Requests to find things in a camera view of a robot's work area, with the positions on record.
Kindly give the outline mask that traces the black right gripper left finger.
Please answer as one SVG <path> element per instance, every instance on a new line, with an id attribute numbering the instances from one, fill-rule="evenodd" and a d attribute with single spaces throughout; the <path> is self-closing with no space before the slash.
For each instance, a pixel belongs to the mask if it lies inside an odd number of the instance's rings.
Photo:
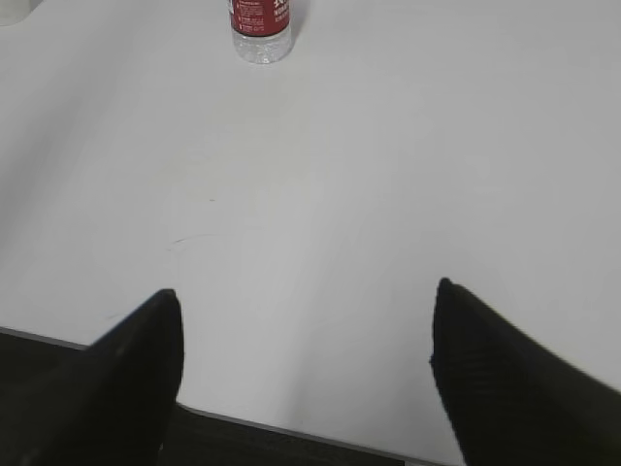
<path id="1" fill-rule="evenodd" d="M 2 464 L 157 464 L 183 361 L 172 289 L 84 349 L 3 332 Z"/>

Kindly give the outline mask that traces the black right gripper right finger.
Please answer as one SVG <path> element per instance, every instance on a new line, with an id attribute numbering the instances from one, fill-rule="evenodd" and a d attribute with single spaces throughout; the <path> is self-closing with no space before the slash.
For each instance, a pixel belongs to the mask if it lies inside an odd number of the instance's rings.
<path id="1" fill-rule="evenodd" d="M 442 279 L 430 364 L 468 465 L 617 465 L 620 393 Z"/>

